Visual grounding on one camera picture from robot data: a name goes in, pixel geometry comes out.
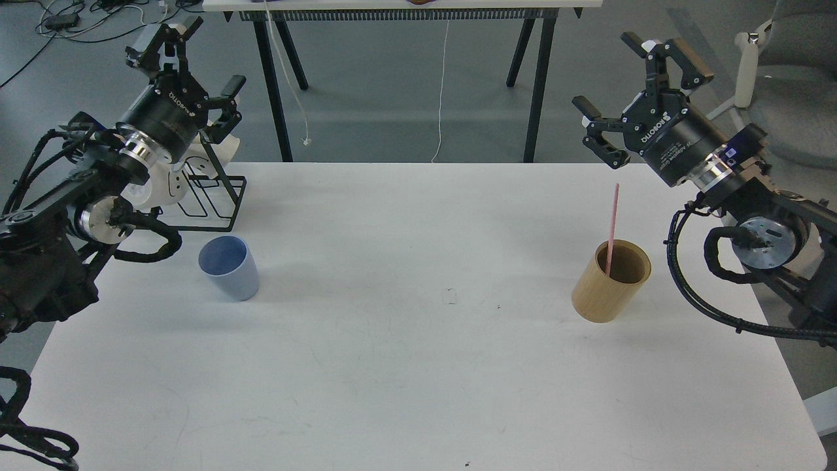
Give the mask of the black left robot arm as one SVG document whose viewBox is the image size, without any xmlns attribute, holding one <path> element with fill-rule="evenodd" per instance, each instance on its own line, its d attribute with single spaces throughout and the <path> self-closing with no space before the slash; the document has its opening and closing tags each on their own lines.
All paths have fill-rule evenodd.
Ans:
<svg viewBox="0 0 837 471">
<path fill-rule="evenodd" d="M 218 182 L 239 211 L 246 179 L 228 176 L 214 147 L 241 122 L 234 75 L 212 97 L 192 75 L 186 42 L 203 23 L 147 25 L 126 48 L 126 63 L 148 86 L 112 128 L 77 113 L 39 140 L 2 208 L 2 339 L 37 323 L 65 321 L 99 300 L 95 278 L 109 260 L 155 263 L 182 246 L 180 227 L 160 208 L 137 211 L 123 197 L 150 180 L 158 163 L 173 169 L 198 142 L 211 172 L 189 183 Z"/>
</svg>

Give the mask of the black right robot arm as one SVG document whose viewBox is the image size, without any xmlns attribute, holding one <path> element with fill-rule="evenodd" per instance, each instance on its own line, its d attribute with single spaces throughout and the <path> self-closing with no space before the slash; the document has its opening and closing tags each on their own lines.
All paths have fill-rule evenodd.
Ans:
<svg viewBox="0 0 837 471">
<path fill-rule="evenodd" d="M 834 348 L 835 212 L 778 190 L 762 157 L 765 131 L 750 124 L 726 136 L 691 104 L 689 92 L 714 75 L 683 39 L 642 40 L 630 31 L 622 42 L 645 63 L 645 86 L 619 117 L 603 117 L 588 98 L 573 105 L 583 115 L 584 146 L 612 169 L 636 153 L 670 187 L 692 182 L 696 199 L 670 223 L 666 258 L 674 283 L 701 313 L 738 333 L 813 341 Z M 682 230 L 691 215 L 720 212 L 729 226 L 709 230 L 703 253 L 715 277 L 738 285 L 762 284 L 793 307 L 790 328 L 738 318 L 711 306 L 688 284 L 678 260 Z"/>
</svg>

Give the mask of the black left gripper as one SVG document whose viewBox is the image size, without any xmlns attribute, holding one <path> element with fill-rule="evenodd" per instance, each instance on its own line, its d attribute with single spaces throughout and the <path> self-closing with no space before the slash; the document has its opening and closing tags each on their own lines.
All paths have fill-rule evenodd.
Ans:
<svg viewBox="0 0 837 471">
<path fill-rule="evenodd" d="M 242 120 L 236 101 L 247 78 L 233 75 L 218 97 L 209 97 L 191 77 L 186 42 L 203 24 L 187 17 L 180 24 L 146 25 L 134 45 L 126 47 L 126 65 L 143 72 L 152 83 L 117 121 L 124 136 L 139 131 L 167 151 L 178 163 L 200 131 L 206 143 L 219 144 Z M 219 110 L 207 124 L 207 111 Z"/>
</svg>

